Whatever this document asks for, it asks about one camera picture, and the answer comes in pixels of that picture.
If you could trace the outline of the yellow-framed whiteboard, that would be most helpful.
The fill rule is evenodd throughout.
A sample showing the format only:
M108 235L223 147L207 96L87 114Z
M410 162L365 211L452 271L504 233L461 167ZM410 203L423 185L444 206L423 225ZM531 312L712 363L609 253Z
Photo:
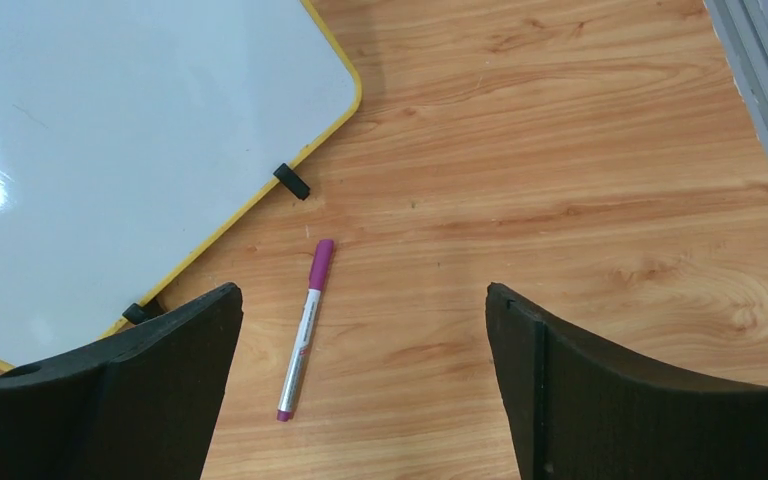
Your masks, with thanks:
M117 330L361 98L308 1L0 1L0 369Z

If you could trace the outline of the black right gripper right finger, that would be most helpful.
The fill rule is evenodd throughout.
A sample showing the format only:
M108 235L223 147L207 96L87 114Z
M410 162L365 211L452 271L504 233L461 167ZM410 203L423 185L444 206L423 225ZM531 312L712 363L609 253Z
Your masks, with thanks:
M493 283L486 330L523 479L768 479L768 387L670 365Z

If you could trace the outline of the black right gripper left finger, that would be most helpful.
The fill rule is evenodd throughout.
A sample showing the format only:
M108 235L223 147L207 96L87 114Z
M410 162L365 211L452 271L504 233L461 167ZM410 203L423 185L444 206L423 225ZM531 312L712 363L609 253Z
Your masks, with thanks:
M243 320L223 284L0 375L0 479L197 479Z

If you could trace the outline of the white purple whiteboard marker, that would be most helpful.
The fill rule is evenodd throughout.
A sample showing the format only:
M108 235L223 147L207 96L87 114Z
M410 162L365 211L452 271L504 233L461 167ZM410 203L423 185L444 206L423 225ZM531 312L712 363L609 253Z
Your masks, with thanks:
M298 391L302 383L313 329L322 292L327 283L334 249L335 242L333 239L323 239L318 242L313 255L302 316L277 406L276 420L279 422L291 420L295 412Z

